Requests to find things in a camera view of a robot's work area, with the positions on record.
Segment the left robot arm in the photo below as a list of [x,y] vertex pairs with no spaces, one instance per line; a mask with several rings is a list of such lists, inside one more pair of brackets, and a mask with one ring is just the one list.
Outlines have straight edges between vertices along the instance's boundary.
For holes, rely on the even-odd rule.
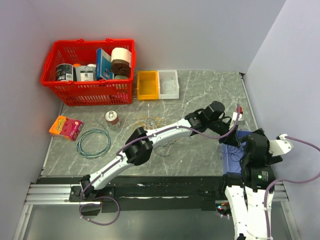
[[206,108],[200,108],[187,114],[181,120],[164,127],[145,130],[137,128],[125,145],[116,152],[116,157],[100,170],[85,175],[81,181],[80,199],[93,201],[112,179],[126,169],[146,163],[154,149],[170,141],[187,138],[193,135],[202,135],[220,142],[231,141],[239,145],[236,131],[242,117],[240,105],[236,108],[234,117],[224,120],[225,106],[219,101],[213,101]]

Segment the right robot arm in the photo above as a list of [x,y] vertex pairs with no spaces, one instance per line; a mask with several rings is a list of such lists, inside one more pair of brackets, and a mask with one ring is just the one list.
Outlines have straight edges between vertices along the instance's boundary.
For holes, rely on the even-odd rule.
[[241,174],[223,175],[218,193],[227,199],[236,240],[270,240],[271,209],[276,179],[271,166],[282,162],[270,152],[270,141],[259,128],[240,138],[244,155],[240,159]]

